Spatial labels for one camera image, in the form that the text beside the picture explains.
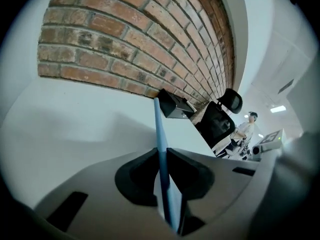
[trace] white ceiling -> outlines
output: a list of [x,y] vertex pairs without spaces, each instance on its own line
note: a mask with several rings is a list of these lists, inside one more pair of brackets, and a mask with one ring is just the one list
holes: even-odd
[[[258,73],[243,96],[242,113],[256,111],[256,124],[263,134],[284,128],[288,138],[295,138],[302,128],[286,96],[310,66],[319,44],[297,5],[290,0],[273,2],[271,37]],[[255,45],[258,47],[262,44],[257,41]],[[292,79],[293,84],[278,94],[280,88]],[[270,108],[280,105],[287,110],[270,112]]]

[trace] ceiling vent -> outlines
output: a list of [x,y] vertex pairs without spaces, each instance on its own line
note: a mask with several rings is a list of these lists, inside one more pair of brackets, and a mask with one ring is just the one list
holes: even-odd
[[288,82],[284,87],[282,87],[282,88],[279,90],[278,94],[282,93],[285,89],[287,89],[288,87],[290,87],[290,86],[293,84],[293,82],[294,82],[294,79],[292,79],[292,80],[291,80],[290,82]]

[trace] desk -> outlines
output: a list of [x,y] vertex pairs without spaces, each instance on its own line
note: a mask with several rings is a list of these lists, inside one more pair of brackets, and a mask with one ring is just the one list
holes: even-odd
[[[190,120],[165,118],[171,148],[215,156]],[[81,169],[156,146],[150,98],[60,79],[35,79],[0,129],[0,165],[12,195],[34,208]]]

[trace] red brick wall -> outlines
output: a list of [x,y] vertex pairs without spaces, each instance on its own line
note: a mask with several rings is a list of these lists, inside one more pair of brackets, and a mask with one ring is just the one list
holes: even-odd
[[232,86],[233,52],[221,0],[51,0],[38,74],[203,107]]

